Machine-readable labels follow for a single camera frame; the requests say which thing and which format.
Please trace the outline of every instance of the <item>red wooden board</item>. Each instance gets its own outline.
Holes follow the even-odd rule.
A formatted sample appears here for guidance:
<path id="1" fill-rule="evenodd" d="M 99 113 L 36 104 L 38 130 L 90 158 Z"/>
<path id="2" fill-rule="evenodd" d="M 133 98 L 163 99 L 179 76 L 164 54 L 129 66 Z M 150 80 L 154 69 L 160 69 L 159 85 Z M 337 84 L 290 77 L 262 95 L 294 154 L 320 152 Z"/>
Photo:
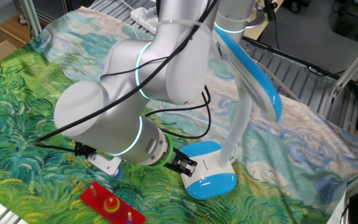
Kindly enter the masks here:
<path id="1" fill-rule="evenodd" d="M 146 217 L 140 214 L 140 212 L 132 208 L 130 205 L 125 203 L 113 193 L 111 193 L 108 189 L 105 189 L 102 185 L 98 184 L 96 181 L 93 182 L 92 185 L 97 193 L 97 196 L 94 197 L 92 194 L 92 190 L 90 188 L 87 188 L 85 192 L 81 195 L 80 199 L 87 205 L 89 205 L 91 208 L 93 208 L 93 210 L 97 211 L 100 215 L 104 216 L 111 223 L 126 224 L 128 212 L 132 213 L 132 219 L 134 220 L 133 224 L 142 224 L 146 221 Z M 104 201 L 110 196 L 117 197 L 122 206 L 121 214 L 114 218 L 109 218 L 103 213 Z"/>

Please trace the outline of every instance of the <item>green grass pattern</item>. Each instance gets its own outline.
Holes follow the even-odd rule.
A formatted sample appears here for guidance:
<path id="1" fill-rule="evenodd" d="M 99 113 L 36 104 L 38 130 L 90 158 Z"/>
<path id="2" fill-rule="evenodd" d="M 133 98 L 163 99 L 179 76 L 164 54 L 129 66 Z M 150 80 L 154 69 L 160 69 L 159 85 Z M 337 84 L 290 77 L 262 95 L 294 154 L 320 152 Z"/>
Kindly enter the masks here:
<path id="1" fill-rule="evenodd" d="M 40 149 L 30 143 L 55 129 L 53 108 L 73 82 L 61 65 L 29 44 L 0 62 L 0 203 L 28 223 L 109 223 L 80 200 L 94 180 L 146 216 L 147 223 L 325 223 L 330 214 L 304 206 L 274 185 L 253 179 L 234 163 L 237 187 L 209 200 L 195 200 L 178 174 L 125 163 L 113 179 L 84 157 Z M 175 124 L 152 121 L 183 133 Z M 173 138 L 181 148 L 196 141 Z M 68 147 L 61 135 L 47 144 Z"/>

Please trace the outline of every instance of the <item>tablecloth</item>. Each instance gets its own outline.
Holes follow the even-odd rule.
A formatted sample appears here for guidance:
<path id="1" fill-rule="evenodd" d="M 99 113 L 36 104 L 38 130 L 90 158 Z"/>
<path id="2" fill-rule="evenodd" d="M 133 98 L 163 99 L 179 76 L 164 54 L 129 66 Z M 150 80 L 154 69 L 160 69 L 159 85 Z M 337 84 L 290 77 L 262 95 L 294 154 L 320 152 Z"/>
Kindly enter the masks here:
<path id="1" fill-rule="evenodd" d="M 138 32 L 142 39 L 152 36 Z M 99 82 L 109 49 L 134 38 L 131 26 L 81 8 L 57 19 L 0 62 L 0 203 L 29 223 L 107 223 L 80 200 L 94 180 L 144 214 L 147 223 L 324 223 L 358 172 L 358 136 L 342 131 L 307 106 L 281 97 L 279 122 L 254 105 L 236 161 L 237 186 L 209 200 L 191 198 L 178 174 L 123 163 L 109 177 L 84 157 L 30 143 L 55 130 L 53 109 L 74 82 Z M 226 65 L 209 60 L 213 127 L 202 140 L 223 144 L 238 95 Z M 151 101 L 145 112 L 175 105 Z M 187 112 L 207 121 L 206 112 Z M 160 128 L 200 134 L 206 123 L 182 114 L 151 117 Z M 197 142 L 173 138 L 181 148 Z M 48 144 L 68 147 L 61 135 Z"/>

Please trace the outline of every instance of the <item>robotic arm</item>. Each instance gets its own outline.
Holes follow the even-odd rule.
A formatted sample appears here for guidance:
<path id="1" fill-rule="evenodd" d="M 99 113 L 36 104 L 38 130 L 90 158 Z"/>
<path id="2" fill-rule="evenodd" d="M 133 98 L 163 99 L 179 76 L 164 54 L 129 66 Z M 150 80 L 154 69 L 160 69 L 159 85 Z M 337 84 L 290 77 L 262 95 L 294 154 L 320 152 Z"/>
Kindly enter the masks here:
<path id="1" fill-rule="evenodd" d="M 169 56 L 194 25 L 200 26 L 197 20 L 210 2 L 161 0 L 160 24 L 153 41 L 128 39 L 115 44 L 106 59 L 105 73 L 132 70 L 150 60 Z M 241 7 L 237 10 L 230 10 L 238 5 Z M 253 0 L 222 0 L 218 12 L 216 4 L 186 47 L 146 86 L 117 106 L 62 134 L 120 159 L 150 167 L 166 166 L 191 177 L 197 162 L 174 149 L 168 136 L 142 112 L 150 100 L 185 105 L 199 97 L 206 83 L 214 22 L 240 41 L 253 5 Z M 105 76 L 100 83 L 75 83 L 63 92 L 56 104 L 56 127 L 62 128 L 120 99 L 139 86 L 161 63 L 162 60 L 131 73 Z"/>

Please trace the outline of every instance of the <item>blue and white object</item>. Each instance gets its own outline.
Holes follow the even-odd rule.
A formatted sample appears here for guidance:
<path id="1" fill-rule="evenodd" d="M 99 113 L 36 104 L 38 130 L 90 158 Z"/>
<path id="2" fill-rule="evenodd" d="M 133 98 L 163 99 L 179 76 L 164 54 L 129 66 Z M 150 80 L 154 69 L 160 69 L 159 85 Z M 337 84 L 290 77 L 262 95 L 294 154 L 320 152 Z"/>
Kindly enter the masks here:
<path id="1" fill-rule="evenodd" d="M 230 65 L 229 68 L 241 79 L 243 87 L 266 117 L 278 121 L 282 113 L 282 104 L 272 81 L 248 56 L 241 46 L 225 32 L 215 28 L 213 39 L 219 44 L 220 52 Z"/>
<path id="2" fill-rule="evenodd" d="M 240 103 L 223 147 L 208 141 L 181 149 L 181 152 L 198 163 L 191 177 L 183 174 L 181 177 L 186 191 L 199 200 L 229 193 L 236 187 L 236 173 L 229 158 L 249 122 L 252 100 L 272 121 L 278 121 L 282 113 L 281 99 L 273 83 L 240 45 L 219 29 L 214 29 L 213 39 L 220 54 L 237 76 Z"/>
<path id="3" fill-rule="evenodd" d="M 186 191 L 195 199 L 205 200 L 229 193 L 237 184 L 230 162 L 219 158 L 222 146 L 212 141 L 191 144 L 181 148 L 190 159 L 198 163 L 191 177 L 181 174 Z"/>

